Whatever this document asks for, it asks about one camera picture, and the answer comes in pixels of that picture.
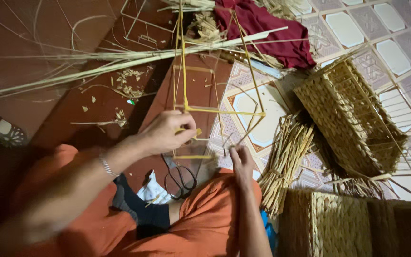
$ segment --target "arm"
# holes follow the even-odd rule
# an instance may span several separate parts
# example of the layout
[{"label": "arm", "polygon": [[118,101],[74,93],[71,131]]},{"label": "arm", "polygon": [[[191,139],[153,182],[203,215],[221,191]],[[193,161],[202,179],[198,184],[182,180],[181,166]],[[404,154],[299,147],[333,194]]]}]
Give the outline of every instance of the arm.
[{"label": "arm", "polygon": [[246,146],[229,149],[240,189],[239,246],[240,256],[271,257],[263,220],[253,193],[254,161]]},{"label": "arm", "polygon": [[[176,133],[186,125],[187,130]],[[108,150],[104,157],[111,170],[122,173],[139,159],[180,147],[196,135],[190,114],[169,111],[160,114],[142,133],[130,136]],[[7,256],[29,244],[55,236],[78,217],[99,192],[114,179],[98,159],[74,166],[0,227],[0,255]]]}]

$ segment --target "maroon fabric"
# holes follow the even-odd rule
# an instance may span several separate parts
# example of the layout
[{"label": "maroon fabric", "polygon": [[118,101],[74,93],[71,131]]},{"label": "maroon fabric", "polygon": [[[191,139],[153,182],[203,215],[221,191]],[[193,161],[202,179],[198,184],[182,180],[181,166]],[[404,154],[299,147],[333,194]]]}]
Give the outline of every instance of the maroon fabric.
[{"label": "maroon fabric", "polygon": [[[274,17],[269,14],[265,7],[257,7],[251,0],[215,0],[215,3],[220,7],[234,9],[240,25],[248,35],[288,26],[288,29],[272,32],[267,38],[256,40],[255,42],[309,37],[307,28],[299,22]],[[220,30],[227,29],[231,19],[229,10],[216,8],[215,15]],[[227,37],[228,40],[240,38],[236,22],[233,21],[231,23]],[[276,57],[287,68],[312,68],[317,64],[310,54],[308,40],[256,44],[256,46],[261,53]],[[247,47],[249,51],[256,51],[253,45],[248,44]]]}]

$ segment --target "black scissors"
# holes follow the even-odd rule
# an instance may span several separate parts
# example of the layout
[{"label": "black scissors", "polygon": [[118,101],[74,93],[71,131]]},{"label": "black scissors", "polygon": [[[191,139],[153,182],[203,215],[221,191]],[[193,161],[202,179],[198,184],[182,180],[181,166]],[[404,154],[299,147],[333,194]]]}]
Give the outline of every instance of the black scissors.
[{"label": "black scissors", "polygon": [[[197,181],[197,179],[196,179],[196,176],[194,175],[194,173],[189,169],[189,168],[187,168],[187,167],[185,167],[185,166],[183,166],[183,165],[177,165],[177,164],[175,164],[175,162],[172,160],[172,157],[171,156],[166,156],[166,155],[164,155],[164,154],[161,154],[161,157],[163,157],[163,161],[164,161],[164,163],[166,164],[166,166],[168,167],[168,174],[164,177],[164,188],[166,189],[166,191],[168,192],[168,194],[169,195],[171,195],[171,197],[172,197],[172,199],[174,199],[174,200],[179,200],[179,199],[185,199],[186,197],[188,197],[190,194],[191,194],[191,191],[193,190],[193,189],[195,189],[195,187],[196,187],[196,185],[197,185],[197,183],[198,183],[198,181]],[[180,177],[180,182],[181,182],[181,184],[174,178],[174,176],[171,174],[171,169],[177,169],[177,172],[179,173],[179,177]],[[183,175],[182,175],[182,170],[181,169],[186,169],[190,174],[191,174],[191,177],[193,177],[193,185],[192,185],[192,187],[191,188],[189,188],[186,184],[185,184],[185,181],[184,181],[184,179],[183,179]],[[168,176],[170,176],[173,180],[174,180],[174,183],[179,187],[179,189],[180,189],[180,195],[178,196],[178,197],[176,197],[176,196],[174,196],[174,195],[172,195],[171,193],[169,193],[169,190],[168,190],[168,184],[167,184],[167,178],[168,178]]]}]

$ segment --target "hand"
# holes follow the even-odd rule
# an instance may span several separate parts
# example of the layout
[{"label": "hand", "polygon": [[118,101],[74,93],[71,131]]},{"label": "hand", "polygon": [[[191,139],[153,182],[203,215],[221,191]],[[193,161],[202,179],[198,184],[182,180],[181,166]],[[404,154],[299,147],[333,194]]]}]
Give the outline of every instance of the hand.
[{"label": "hand", "polygon": [[[184,125],[185,130],[178,131]],[[139,135],[148,150],[148,155],[165,153],[179,148],[196,136],[196,123],[191,114],[179,110],[165,111]]]},{"label": "hand", "polygon": [[232,166],[236,173],[237,184],[241,189],[253,192],[253,168],[255,162],[248,148],[244,145],[237,145],[229,149]]}]

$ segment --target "white sandal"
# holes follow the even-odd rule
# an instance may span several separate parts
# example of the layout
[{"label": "white sandal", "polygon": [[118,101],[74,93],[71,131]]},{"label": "white sandal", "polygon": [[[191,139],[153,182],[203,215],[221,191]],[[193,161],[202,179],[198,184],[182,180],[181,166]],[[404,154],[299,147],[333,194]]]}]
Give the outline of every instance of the white sandal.
[{"label": "white sandal", "polygon": [[0,116],[0,143],[5,147],[23,146],[28,143],[28,138],[23,130]]}]

